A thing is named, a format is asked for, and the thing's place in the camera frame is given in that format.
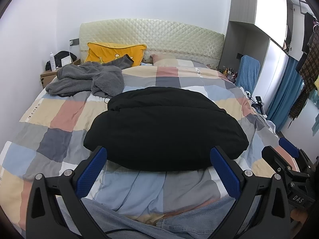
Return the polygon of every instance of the blue towel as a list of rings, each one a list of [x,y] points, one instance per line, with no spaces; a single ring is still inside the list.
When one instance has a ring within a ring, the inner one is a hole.
[[[235,85],[243,87],[245,91],[249,91],[252,94],[256,86],[259,69],[260,63],[258,60],[244,55],[240,60]]]

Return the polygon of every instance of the white wall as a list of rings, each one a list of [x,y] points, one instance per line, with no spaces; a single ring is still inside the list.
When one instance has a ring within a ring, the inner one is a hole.
[[[177,21],[226,34],[231,0],[59,0],[57,45],[68,50],[81,23],[144,18]],[[79,46],[71,47],[79,56]]]
[[[310,100],[288,128],[291,119],[281,129],[283,135],[292,142],[296,147],[301,148],[314,163],[316,157],[319,156],[319,132],[312,136],[312,126],[315,123],[315,118],[319,114],[319,110]]]
[[[56,5],[57,0],[12,0],[0,19],[0,148],[40,93],[40,74],[57,51]]]

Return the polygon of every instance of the black coat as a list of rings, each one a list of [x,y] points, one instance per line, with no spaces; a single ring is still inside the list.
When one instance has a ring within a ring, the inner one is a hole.
[[[144,171],[197,170],[211,166],[210,150],[221,146],[236,159],[247,149],[238,122],[198,92],[150,87],[114,96],[84,139],[107,159]]]

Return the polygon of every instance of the gray pants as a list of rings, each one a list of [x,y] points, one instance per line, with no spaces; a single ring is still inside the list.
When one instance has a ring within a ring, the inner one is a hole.
[[[131,220],[96,201],[82,199],[83,204],[104,232],[120,228],[133,228],[145,233],[120,231],[108,234],[108,236],[113,239],[207,239],[226,216],[234,201],[235,200],[233,198],[224,197],[221,200],[205,207],[159,220],[156,226],[151,226]],[[69,229],[80,234],[66,209],[62,197],[58,198],[58,203]]]

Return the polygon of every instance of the screw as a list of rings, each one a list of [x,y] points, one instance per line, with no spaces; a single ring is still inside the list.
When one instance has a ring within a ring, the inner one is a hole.
[[[245,174],[246,176],[248,176],[248,177],[251,177],[251,176],[253,175],[253,172],[250,171],[250,170],[246,170],[246,171],[244,172],[244,174]]]
[[[40,180],[42,178],[42,173],[38,173],[36,176],[35,176],[35,179],[36,180]]]
[[[72,173],[73,173],[73,170],[67,169],[67,170],[64,171],[63,174],[64,174],[65,176],[70,176]]]
[[[276,180],[280,180],[280,179],[281,179],[281,176],[280,176],[278,173],[276,173],[276,174],[274,175],[274,177],[275,177]]]

